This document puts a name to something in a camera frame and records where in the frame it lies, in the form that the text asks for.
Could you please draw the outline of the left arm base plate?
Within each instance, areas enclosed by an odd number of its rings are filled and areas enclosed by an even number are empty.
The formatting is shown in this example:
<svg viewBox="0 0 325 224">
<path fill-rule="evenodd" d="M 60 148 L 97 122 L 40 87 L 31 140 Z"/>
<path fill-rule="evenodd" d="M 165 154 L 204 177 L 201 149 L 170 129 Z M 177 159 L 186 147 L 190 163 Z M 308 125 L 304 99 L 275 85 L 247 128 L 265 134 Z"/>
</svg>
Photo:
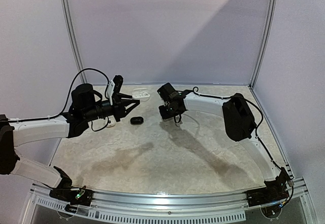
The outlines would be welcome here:
<svg viewBox="0 0 325 224">
<path fill-rule="evenodd" d="M 86 186 L 83 187 L 73 187 L 71 185 L 59 185 L 56 188 L 53 188 L 49 196 L 69 202 L 71 205 L 83 205 L 90 206 L 92 202 L 94 191 L 87 189 Z"/>
</svg>

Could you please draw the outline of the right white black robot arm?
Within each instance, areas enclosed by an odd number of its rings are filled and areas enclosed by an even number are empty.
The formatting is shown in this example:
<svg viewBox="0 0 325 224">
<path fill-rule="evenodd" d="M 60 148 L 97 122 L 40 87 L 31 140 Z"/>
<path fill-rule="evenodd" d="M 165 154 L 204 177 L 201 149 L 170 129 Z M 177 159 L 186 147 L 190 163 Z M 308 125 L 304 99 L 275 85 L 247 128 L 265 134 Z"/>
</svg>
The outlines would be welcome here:
<svg viewBox="0 0 325 224">
<path fill-rule="evenodd" d="M 259 137 L 260 124 L 255 122 L 249 108 L 252 102 L 242 94 L 221 97 L 202 94 L 197 87 L 178 91 L 170 83 L 160 87 L 157 93 L 164 103 L 159 106 L 163 120 L 181 117 L 186 111 L 199 111 L 221 117 L 227 136 L 240 143 L 259 167 L 265 180 L 266 187 L 262 195 L 266 201 L 274 201 L 287 185 L 293 187 L 293 181 L 286 169 L 275 162 Z"/>
</svg>

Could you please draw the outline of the small white case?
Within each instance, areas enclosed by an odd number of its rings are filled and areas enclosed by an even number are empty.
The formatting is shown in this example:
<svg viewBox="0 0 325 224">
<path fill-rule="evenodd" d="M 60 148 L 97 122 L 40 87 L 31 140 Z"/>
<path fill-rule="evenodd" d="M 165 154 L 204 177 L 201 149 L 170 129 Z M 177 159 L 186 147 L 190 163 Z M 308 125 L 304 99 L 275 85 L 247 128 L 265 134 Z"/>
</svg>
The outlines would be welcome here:
<svg viewBox="0 0 325 224">
<path fill-rule="evenodd" d="M 116 125 L 116 122 L 110 121 L 106 127 L 110 128 L 110 127 L 114 127 L 115 125 Z"/>
</svg>

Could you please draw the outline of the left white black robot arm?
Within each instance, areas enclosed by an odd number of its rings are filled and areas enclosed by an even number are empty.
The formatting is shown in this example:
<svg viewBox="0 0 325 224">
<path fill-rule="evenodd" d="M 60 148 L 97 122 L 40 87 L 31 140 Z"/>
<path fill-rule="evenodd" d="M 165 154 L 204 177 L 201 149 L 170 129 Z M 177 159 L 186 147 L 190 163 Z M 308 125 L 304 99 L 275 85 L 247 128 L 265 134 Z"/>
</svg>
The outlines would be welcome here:
<svg viewBox="0 0 325 224">
<path fill-rule="evenodd" d="M 97 119 L 113 116 L 116 122 L 126 117 L 140 100 L 122 94 L 120 85 L 110 82 L 106 99 L 91 84 L 78 85 L 71 93 L 72 104 L 68 112 L 55 118 L 17 120 L 1 115 L 1 174 L 19 175 L 38 181 L 50 188 L 65 201 L 76 193 L 70 177 L 58 167 L 49 167 L 19 155 L 15 149 L 23 144 L 55 138 L 75 138 Z"/>
</svg>

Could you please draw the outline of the white oval case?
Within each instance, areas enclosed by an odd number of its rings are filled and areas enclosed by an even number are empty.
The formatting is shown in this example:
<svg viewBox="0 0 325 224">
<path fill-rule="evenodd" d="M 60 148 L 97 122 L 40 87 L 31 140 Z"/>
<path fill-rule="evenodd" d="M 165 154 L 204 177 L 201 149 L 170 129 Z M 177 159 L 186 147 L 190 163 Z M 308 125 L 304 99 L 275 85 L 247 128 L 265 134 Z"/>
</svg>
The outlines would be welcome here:
<svg viewBox="0 0 325 224">
<path fill-rule="evenodd" d="M 132 98 L 134 100 L 140 100 L 146 102 L 150 99 L 150 93 L 148 88 L 136 88 L 132 90 Z"/>
</svg>

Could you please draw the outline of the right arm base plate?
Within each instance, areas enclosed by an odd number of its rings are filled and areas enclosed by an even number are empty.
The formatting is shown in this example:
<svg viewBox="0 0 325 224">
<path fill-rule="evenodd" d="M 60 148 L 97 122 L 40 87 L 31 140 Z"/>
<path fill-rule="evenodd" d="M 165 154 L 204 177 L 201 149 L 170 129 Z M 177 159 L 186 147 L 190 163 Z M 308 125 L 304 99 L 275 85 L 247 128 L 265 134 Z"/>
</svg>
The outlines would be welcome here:
<svg viewBox="0 0 325 224">
<path fill-rule="evenodd" d="M 245 192 L 249 207 L 274 203 L 289 197 L 288 190 L 268 189 L 267 187 L 251 189 Z"/>
</svg>

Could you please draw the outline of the black oval charging case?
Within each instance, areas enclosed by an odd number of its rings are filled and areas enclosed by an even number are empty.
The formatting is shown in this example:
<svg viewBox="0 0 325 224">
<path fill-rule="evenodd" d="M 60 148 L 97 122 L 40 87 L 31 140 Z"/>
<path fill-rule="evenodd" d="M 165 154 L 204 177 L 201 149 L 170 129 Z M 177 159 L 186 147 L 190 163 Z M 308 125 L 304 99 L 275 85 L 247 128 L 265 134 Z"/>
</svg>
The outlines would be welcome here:
<svg viewBox="0 0 325 224">
<path fill-rule="evenodd" d="M 130 119 L 131 125 L 141 125 L 144 122 L 144 118 L 141 116 L 132 117 Z"/>
</svg>

